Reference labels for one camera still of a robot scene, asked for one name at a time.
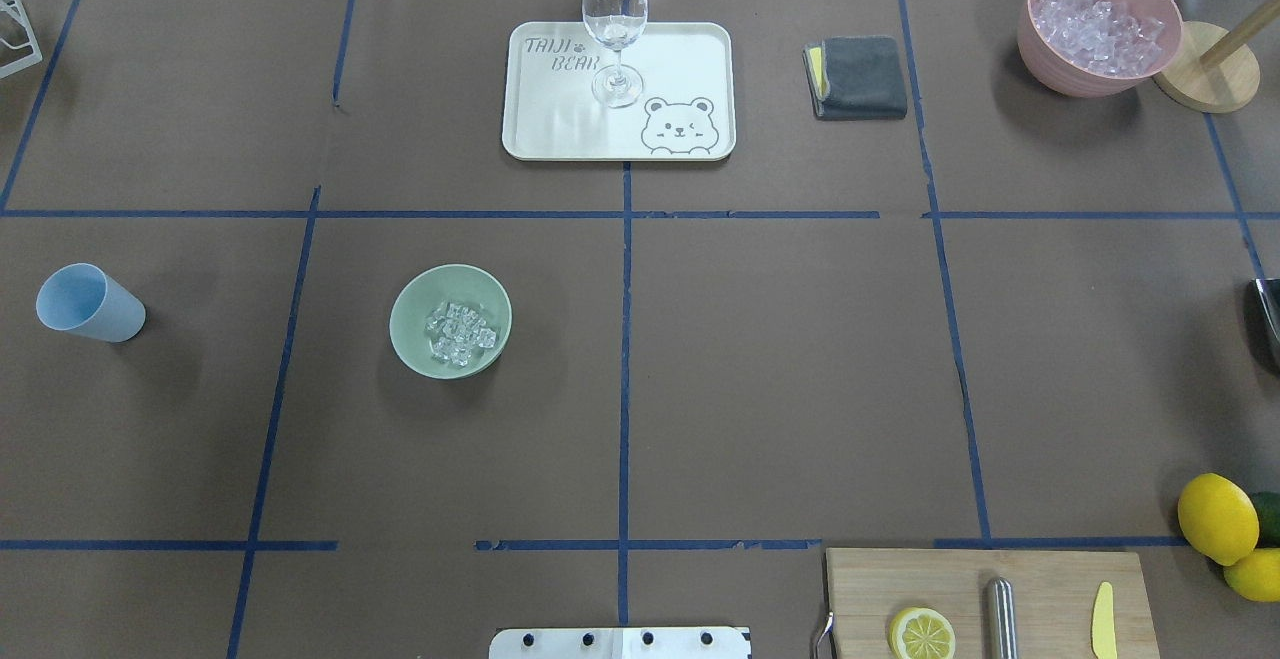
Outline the yellow lemon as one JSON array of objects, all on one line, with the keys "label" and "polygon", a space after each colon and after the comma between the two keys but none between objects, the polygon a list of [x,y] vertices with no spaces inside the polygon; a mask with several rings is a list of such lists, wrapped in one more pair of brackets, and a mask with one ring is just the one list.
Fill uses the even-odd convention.
[{"label": "yellow lemon", "polygon": [[1253,603],[1277,603],[1279,548],[1258,548],[1231,566],[1222,568],[1226,585],[1240,598]]},{"label": "yellow lemon", "polygon": [[1257,549],[1258,513],[1245,491],[1221,475],[1203,473],[1187,482],[1176,513],[1184,539],[1221,567],[1234,566]]}]

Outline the wooden cutting board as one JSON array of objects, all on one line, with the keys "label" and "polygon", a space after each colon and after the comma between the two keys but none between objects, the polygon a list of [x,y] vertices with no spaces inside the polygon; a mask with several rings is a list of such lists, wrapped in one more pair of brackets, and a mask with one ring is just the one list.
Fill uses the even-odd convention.
[{"label": "wooden cutting board", "polygon": [[891,658],[890,626],[904,609],[945,615],[957,658],[988,655],[987,586],[1012,586],[1021,658],[1092,658],[1091,619],[1103,582],[1114,589],[1120,658],[1160,655],[1140,558],[1132,552],[826,549],[827,598],[840,658]]}]

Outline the light blue plastic cup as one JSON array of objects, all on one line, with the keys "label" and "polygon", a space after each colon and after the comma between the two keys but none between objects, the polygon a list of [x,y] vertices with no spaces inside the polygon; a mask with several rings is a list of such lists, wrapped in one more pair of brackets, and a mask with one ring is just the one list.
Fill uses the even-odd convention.
[{"label": "light blue plastic cup", "polygon": [[35,299],[40,322],[74,337],[124,343],[145,326],[145,305],[95,264],[68,264],[51,273]]}]

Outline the ice cubes in green bowl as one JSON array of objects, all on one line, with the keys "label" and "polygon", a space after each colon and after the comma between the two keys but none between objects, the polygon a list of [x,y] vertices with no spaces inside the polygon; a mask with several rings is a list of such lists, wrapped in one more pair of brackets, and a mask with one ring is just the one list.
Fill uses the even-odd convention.
[{"label": "ice cubes in green bowl", "polygon": [[430,357],[456,369],[468,369],[497,348],[498,331],[475,305],[440,302],[424,331]]}]

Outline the cream bear tray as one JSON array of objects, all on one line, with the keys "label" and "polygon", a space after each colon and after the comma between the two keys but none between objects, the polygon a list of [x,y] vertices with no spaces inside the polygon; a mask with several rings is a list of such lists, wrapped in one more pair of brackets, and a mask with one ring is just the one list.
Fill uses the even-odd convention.
[{"label": "cream bear tray", "polygon": [[643,79],[627,107],[593,95],[612,54],[584,22],[509,35],[502,141],[521,161],[722,161],[736,147],[732,41],[709,22],[650,22],[623,63]]}]

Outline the green lime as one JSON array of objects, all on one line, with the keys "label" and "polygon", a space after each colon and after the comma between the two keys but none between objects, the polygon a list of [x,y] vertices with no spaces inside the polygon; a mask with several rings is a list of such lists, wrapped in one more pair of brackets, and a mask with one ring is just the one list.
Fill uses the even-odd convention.
[{"label": "green lime", "polygon": [[1249,491],[1248,498],[1260,523],[1260,546],[1277,548],[1280,543],[1279,491]]}]

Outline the pink bowl of ice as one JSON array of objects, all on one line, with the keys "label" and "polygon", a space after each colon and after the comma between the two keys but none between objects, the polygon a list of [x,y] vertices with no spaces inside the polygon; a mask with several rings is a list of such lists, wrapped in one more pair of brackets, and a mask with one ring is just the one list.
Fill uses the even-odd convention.
[{"label": "pink bowl of ice", "polygon": [[1025,0],[1018,49],[1030,74],[1068,97],[1108,97],[1171,65],[1175,0]]}]

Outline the lemon half slice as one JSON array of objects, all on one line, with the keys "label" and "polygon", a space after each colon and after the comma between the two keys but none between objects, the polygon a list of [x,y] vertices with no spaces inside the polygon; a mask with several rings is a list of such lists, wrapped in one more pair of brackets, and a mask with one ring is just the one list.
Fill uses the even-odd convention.
[{"label": "lemon half slice", "polygon": [[927,607],[910,607],[890,622],[887,642],[895,658],[955,658],[957,636],[948,618]]}]

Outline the yellow plastic knife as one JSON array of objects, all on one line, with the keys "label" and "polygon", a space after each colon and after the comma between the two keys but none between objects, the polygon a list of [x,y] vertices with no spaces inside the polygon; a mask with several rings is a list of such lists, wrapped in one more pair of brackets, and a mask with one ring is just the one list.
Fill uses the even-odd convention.
[{"label": "yellow plastic knife", "polygon": [[1117,659],[1114,586],[1100,582],[1091,609],[1091,650],[1098,659]]}]

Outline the clear wine glass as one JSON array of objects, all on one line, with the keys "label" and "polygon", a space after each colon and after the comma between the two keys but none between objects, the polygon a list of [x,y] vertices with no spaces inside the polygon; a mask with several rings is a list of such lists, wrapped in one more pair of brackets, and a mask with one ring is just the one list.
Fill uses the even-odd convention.
[{"label": "clear wine glass", "polygon": [[640,38],[649,17],[648,0],[581,0],[588,33],[612,52],[591,82],[591,93],[605,107],[628,107],[643,93],[643,77],[625,65],[622,52]]}]

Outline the grey folded cloth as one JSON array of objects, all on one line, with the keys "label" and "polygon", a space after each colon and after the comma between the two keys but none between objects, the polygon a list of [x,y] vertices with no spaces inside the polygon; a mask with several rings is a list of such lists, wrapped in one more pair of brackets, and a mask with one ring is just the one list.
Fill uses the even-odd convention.
[{"label": "grey folded cloth", "polygon": [[829,36],[803,49],[819,120],[902,120],[908,97],[899,44],[886,35]]}]

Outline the wooden cup stand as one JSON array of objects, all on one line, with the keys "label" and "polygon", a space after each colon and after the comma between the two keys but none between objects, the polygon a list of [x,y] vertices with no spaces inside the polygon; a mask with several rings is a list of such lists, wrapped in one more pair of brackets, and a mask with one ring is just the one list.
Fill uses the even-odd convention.
[{"label": "wooden cup stand", "polygon": [[1233,29],[1183,20],[1180,47],[1155,75],[1156,84],[1175,102],[1199,113],[1238,111],[1260,90],[1260,61],[1248,41],[1277,17],[1279,0],[1265,0]]}]

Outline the green ceramic bowl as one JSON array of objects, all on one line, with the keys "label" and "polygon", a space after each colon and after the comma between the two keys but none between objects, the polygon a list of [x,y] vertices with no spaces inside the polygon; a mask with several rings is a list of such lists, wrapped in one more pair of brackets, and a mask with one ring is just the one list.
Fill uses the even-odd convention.
[{"label": "green ceramic bowl", "polygon": [[[424,322],[440,302],[479,307],[498,331],[495,349],[483,354],[468,369],[435,362],[428,351]],[[425,377],[454,380],[454,377],[475,376],[495,362],[506,348],[512,321],[509,296],[495,276],[471,264],[442,264],[421,273],[403,287],[390,312],[389,337],[396,354],[412,371]]]}]

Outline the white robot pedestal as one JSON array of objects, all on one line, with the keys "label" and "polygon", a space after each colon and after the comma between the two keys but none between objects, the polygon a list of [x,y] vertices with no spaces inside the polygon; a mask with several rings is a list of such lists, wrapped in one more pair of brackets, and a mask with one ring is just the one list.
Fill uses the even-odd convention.
[{"label": "white robot pedestal", "polygon": [[489,658],[751,658],[748,628],[652,626],[509,628],[490,641]]}]

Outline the metal ice scoop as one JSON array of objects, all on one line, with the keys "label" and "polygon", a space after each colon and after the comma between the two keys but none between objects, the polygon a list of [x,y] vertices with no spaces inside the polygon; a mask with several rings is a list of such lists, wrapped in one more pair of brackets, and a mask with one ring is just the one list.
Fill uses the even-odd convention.
[{"label": "metal ice scoop", "polygon": [[1254,279],[1253,296],[1258,305],[1271,352],[1279,352],[1279,294],[1276,279]]}]

